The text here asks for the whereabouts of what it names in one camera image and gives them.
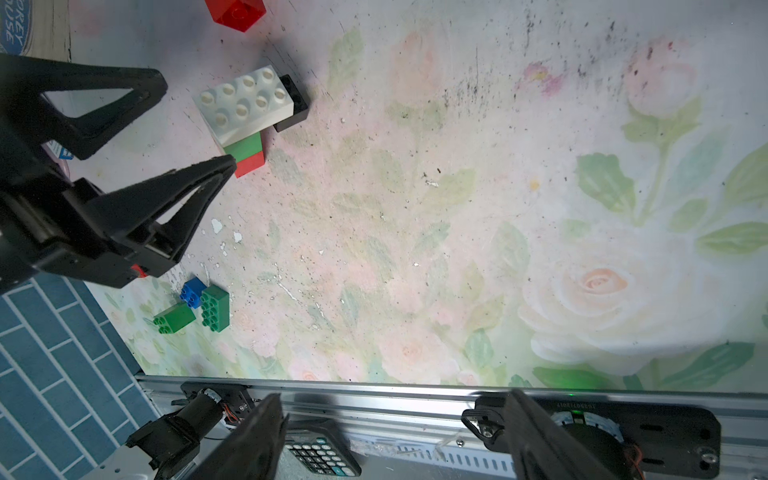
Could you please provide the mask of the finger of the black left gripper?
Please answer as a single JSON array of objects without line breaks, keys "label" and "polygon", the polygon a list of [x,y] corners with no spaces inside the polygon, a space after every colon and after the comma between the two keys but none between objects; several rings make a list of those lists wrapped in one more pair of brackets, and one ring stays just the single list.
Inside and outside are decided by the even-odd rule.
[{"label": "finger of the black left gripper", "polygon": [[[45,97],[50,92],[120,89],[126,94],[78,117],[63,114]],[[167,89],[163,75],[155,69],[3,54],[1,123],[30,148],[55,141],[85,160],[157,105]]]},{"label": "finger of the black left gripper", "polygon": [[171,170],[84,204],[98,232],[131,264],[176,264],[207,208],[236,170],[230,155]]}]

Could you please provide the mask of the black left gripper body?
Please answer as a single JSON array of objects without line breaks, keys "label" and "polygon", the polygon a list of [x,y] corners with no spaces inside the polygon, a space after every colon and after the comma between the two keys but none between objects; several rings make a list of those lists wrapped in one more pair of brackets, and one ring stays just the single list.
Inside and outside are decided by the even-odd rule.
[{"label": "black left gripper body", "polygon": [[[128,249],[86,216],[84,204],[104,194],[85,179],[68,180],[41,146],[28,147],[1,123],[2,292],[39,273],[114,288],[138,279]],[[176,264],[138,265],[159,277]]]}]

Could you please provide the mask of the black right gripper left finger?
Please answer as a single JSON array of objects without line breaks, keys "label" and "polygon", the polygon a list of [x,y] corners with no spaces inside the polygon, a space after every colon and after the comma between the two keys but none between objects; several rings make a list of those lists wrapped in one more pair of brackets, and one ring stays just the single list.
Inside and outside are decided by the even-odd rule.
[{"label": "black right gripper left finger", "polygon": [[269,394],[188,479],[274,479],[286,431],[280,395]]}]

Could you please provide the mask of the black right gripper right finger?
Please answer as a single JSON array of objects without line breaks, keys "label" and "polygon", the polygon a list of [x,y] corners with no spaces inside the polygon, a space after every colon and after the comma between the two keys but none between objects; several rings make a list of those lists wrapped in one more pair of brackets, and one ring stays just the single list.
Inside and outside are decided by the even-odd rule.
[{"label": "black right gripper right finger", "polygon": [[509,392],[503,417],[518,479],[618,479],[523,390]]}]

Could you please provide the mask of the white lego plate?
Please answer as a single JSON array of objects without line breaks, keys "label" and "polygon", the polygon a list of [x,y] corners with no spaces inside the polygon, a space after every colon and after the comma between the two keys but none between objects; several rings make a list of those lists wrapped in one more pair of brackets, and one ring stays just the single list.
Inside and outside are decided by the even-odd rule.
[{"label": "white lego plate", "polygon": [[229,147],[294,113],[294,101],[271,65],[193,96],[217,144]]}]

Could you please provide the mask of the black lego brick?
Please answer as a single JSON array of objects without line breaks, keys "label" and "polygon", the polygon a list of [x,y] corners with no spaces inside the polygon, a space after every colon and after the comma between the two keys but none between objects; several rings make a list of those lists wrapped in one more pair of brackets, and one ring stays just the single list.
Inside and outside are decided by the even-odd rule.
[{"label": "black lego brick", "polygon": [[309,114],[309,101],[302,95],[293,79],[289,75],[282,75],[280,80],[293,101],[293,114],[273,126],[278,133],[303,122]]}]

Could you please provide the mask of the red base lego brick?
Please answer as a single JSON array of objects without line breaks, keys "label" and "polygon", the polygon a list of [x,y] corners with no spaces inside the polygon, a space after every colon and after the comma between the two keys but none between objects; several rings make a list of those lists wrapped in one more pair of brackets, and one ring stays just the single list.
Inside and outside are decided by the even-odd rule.
[{"label": "red base lego brick", "polygon": [[247,32],[266,14],[262,0],[205,0],[212,20],[230,29]]}]

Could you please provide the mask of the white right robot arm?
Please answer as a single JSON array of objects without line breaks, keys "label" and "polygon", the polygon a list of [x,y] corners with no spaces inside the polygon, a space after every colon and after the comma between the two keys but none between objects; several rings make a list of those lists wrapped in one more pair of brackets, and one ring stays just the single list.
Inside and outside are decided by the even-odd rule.
[{"label": "white right robot arm", "polygon": [[695,397],[619,392],[221,384],[229,431],[194,479],[271,479],[288,455],[325,479],[379,457],[504,478],[714,479],[721,425]]}]

